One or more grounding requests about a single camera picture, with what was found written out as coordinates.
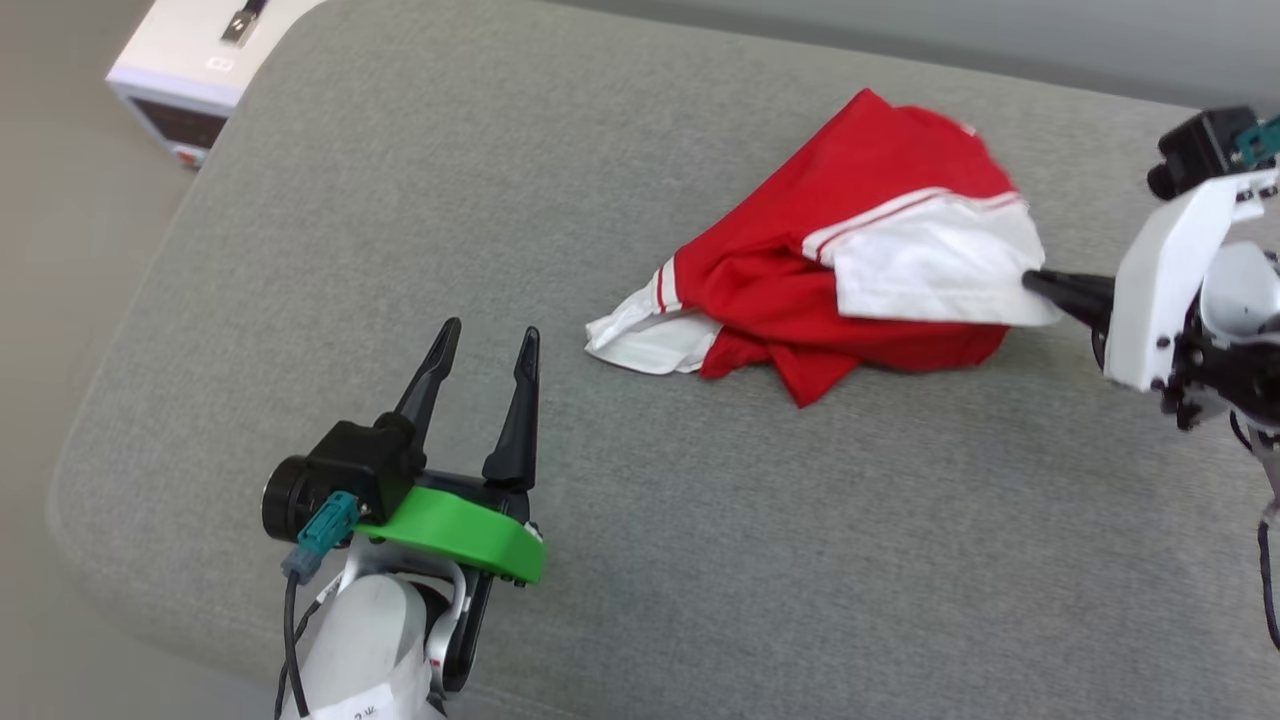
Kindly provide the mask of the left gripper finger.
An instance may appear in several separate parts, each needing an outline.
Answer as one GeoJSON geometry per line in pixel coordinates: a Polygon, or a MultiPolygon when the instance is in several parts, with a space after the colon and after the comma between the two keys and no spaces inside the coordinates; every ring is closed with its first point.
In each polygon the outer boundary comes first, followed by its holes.
{"type": "Polygon", "coordinates": [[[396,406],[396,414],[401,415],[413,428],[411,447],[415,450],[425,450],[434,407],[442,384],[452,372],[462,327],[463,324],[460,318],[449,318],[443,323],[430,350],[396,406]]]}
{"type": "Polygon", "coordinates": [[[515,392],[494,450],[483,465],[490,488],[527,493],[536,484],[541,338],[530,325],[516,359],[515,392]]]}

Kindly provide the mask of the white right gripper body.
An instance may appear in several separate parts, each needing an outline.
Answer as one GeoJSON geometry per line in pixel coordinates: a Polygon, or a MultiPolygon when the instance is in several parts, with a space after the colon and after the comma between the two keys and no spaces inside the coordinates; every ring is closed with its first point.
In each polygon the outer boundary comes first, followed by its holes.
{"type": "Polygon", "coordinates": [[[1146,392],[1172,373],[1172,341],[1229,231],[1263,215],[1257,193],[1276,170],[1207,179],[1151,213],[1123,258],[1114,291],[1103,377],[1146,392]]]}

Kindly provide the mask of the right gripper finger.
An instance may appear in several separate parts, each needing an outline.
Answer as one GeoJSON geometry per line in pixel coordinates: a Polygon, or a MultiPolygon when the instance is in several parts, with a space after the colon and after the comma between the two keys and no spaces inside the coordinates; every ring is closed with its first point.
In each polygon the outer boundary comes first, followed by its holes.
{"type": "Polygon", "coordinates": [[[1059,309],[1060,311],[1074,318],[1079,323],[1088,325],[1091,329],[1097,329],[1102,327],[1102,324],[1108,322],[1114,307],[1114,300],[1112,301],[1050,301],[1050,302],[1053,306],[1056,306],[1056,309],[1059,309]]]}
{"type": "Polygon", "coordinates": [[[1050,301],[1112,301],[1115,279],[1108,275],[1042,269],[1024,272],[1021,284],[1050,301]]]}

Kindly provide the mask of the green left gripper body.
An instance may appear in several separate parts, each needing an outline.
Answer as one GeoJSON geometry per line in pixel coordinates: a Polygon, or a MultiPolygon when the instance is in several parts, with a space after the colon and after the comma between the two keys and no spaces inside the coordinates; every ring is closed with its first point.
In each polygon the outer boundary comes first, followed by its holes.
{"type": "Polygon", "coordinates": [[[536,584],[547,562],[540,530],[529,520],[529,498],[467,477],[429,474],[378,520],[372,496],[352,489],[312,460],[292,456],[271,473],[262,492],[262,528],[289,544],[282,574],[310,583],[325,559],[356,541],[404,551],[410,560],[436,559],[516,584],[536,584]]]}

